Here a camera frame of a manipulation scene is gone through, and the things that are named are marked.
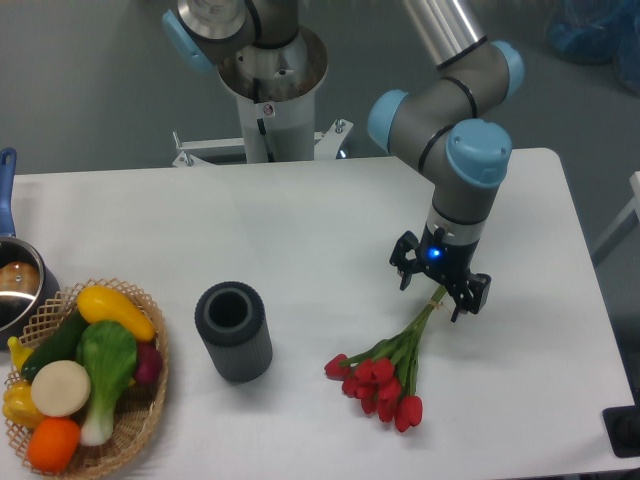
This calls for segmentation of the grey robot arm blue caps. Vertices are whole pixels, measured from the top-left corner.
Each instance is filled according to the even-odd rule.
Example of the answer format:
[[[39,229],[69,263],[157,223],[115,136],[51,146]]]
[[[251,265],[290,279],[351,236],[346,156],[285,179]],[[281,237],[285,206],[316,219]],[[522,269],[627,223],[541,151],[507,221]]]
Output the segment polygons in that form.
[[[520,87],[524,65],[509,44],[486,38],[463,1],[408,1],[405,9],[440,77],[419,94],[386,92],[367,130],[434,193],[422,234],[403,234],[390,262],[403,285],[422,273],[446,289],[457,313],[477,313],[491,279],[471,261],[512,152],[507,132],[483,116]],[[313,158],[328,55],[296,2],[178,1],[162,25],[186,62],[216,71],[235,96],[248,162]]]

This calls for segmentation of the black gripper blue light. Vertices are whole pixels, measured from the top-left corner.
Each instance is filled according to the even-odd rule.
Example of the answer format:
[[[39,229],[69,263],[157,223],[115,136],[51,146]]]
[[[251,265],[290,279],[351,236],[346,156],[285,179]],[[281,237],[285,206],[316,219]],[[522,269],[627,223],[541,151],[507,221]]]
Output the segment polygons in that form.
[[[427,276],[444,286],[454,300],[451,322],[455,323],[460,315],[478,314],[488,298],[491,276],[470,270],[478,243],[478,238],[470,243],[457,242],[444,227],[427,223],[420,243],[411,231],[398,238],[389,263],[400,276],[401,291],[409,286],[414,274],[425,272],[426,265]]]

